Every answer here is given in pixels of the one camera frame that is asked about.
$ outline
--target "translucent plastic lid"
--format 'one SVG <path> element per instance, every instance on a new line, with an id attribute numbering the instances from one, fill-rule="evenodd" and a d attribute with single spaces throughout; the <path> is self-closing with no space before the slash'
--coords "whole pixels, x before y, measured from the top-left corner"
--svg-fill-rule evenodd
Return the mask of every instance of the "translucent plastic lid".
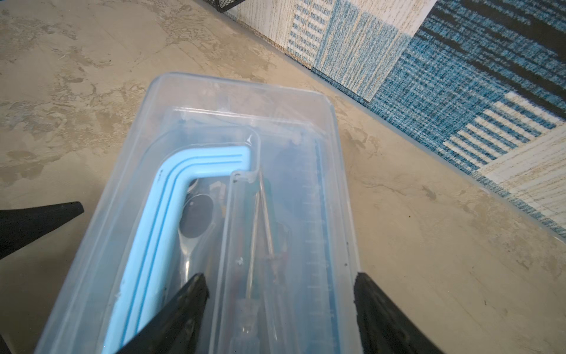
<path id="1" fill-rule="evenodd" d="M 153 81 L 36 353 L 125 345 L 196 273 L 199 353 L 361 353 L 334 110 L 316 92 Z"/>

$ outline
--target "metal rod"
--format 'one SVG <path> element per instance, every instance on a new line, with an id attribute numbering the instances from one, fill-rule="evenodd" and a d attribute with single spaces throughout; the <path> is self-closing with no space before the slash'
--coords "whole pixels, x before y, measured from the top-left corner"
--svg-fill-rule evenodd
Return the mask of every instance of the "metal rod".
<path id="1" fill-rule="evenodd" d="M 251 298 L 252 284 L 254 282 L 254 262 L 255 262 L 255 244 L 258 239 L 258 218 L 259 218 L 259 203 L 261 197 L 259 193 L 255 194 L 255 210 L 254 210 L 254 224 L 251 230 L 251 246 L 250 246 L 250 268 L 248 269 L 248 279 L 246 284 L 246 298 Z"/>
<path id="2" fill-rule="evenodd" d="M 269 224 L 269 213 L 267 211 L 267 198 L 265 197 L 265 185 L 263 182 L 263 172 L 259 170 L 259 191 L 263 204 L 263 222 L 265 224 L 265 237 L 267 239 L 267 251 L 270 256 L 275 254 L 273 249 L 273 236 L 271 235 L 271 225 Z"/>

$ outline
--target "patterned rug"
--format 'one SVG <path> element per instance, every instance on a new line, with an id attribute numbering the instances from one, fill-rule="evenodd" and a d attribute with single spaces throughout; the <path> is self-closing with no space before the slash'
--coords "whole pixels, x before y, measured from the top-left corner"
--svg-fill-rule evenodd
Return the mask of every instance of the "patterned rug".
<path id="1" fill-rule="evenodd" d="M 227 14 L 566 241 L 566 2 L 247 0 Z"/>

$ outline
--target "black pointed object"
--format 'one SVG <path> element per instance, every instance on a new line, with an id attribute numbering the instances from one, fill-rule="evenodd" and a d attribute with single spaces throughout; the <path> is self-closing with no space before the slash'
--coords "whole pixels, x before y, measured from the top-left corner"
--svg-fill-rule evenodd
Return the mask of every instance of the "black pointed object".
<path id="1" fill-rule="evenodd" d="M 356 277 L 354 302 L 365 354 L 442 354 L 365 273 Z"/>
<path id="2" fill-rule="evenodd" d="M 0 259 L 84 213 L 80 202 L 0 210 Z"/>
<path id="3" fill-rule="evenodd" d="M 193 354 L 209 297 L 202 273 L 195 274 L 117 354 Z"/>

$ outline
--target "beige floor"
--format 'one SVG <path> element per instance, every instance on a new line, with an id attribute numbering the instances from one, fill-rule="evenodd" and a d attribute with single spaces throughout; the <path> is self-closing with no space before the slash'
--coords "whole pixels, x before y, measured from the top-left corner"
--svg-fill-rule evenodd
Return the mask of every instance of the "beige floor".
<path id="1" fill-rule="evenodd" d="M 0 261 L 0 332 L 31 353 L 144 90 L 185 71 L 336 108 L 363 269 L 446 353 L 566 352 L 566 246 L 202 1 L 0 2 L 0 208 L 85 213 Z"/>

